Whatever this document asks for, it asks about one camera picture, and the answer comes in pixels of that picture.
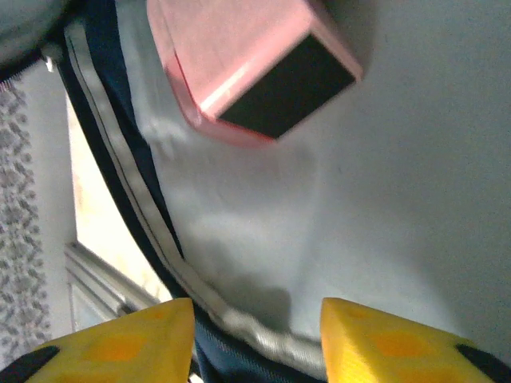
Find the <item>yellow plastic piece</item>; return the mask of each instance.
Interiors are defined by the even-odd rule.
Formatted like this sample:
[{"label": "yellow plastic piece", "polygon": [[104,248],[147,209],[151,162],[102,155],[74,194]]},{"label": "yellow plastic piece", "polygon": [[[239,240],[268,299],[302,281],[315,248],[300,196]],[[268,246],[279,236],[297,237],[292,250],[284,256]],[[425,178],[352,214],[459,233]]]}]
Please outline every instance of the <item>yellow plastic piece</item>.
[{"label": "yellow plastic piece", "polygon": [[193,331],[190,299],[161,303],[42,345],[60,352],[28,383],[185,383]]},{"label": "yellow plastic piece", "polygon": [[467,339],[343,299],[325,298],[329,383],[491,383],[456,349]]}]

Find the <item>pink object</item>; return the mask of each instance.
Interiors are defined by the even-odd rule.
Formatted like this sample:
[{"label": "pink object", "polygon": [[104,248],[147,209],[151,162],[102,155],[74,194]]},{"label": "pink object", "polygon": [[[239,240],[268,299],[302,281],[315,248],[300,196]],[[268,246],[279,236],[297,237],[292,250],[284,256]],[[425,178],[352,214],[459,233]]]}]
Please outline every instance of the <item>pink object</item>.
[{"label": "pink object", "polygon": [[267,140],[250,127],[219,119],[309,36],[354,81],[362,77],[361,66],[316,0],[148,0],[148,17],[184,115],[209,136],[240,144]]}]

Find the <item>gray floral fabric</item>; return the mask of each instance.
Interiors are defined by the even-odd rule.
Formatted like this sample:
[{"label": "gray floral fabric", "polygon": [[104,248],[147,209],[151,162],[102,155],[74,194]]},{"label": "gray floral fabric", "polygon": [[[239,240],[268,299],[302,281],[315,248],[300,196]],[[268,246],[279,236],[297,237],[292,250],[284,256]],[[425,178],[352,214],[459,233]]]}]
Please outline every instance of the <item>gray floral fabric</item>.
[{"label": "gray floral fabric", "polygon": [[21,79],[0,90],[0,361],[3,364],[50,339],[26,108]]}]

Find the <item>silver stripe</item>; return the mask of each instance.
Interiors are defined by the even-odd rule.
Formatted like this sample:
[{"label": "silver stripe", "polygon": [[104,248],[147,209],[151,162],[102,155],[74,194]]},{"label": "silver stripe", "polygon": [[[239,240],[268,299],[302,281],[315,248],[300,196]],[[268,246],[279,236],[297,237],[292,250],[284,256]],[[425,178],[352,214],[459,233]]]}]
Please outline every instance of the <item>silver stripe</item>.
[{"label": "silver stripe", "polygon": [[230,307],[180,257],[172,235],[138,172],[105,89],[93,67],[83,25],[75,22],[67,28],[65,36],[74,72],[93,110],[117,175],[164,266],[221,329],[245,341],[268,359],[289,365],[312,377],[326,379],[323,353],[317,342],[272,331],[253,316]]}]

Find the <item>pink box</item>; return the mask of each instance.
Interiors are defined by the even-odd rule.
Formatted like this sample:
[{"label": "pink box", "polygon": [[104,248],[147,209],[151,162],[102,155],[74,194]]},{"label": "pink box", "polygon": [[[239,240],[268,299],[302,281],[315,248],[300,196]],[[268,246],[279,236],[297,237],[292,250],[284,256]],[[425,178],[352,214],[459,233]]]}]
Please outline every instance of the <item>pink box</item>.
[{"label": "pink box", "polygon": [[209,136],[278,138],[362,77],[316,0],[148,0],[148,17],[184,115]]}]

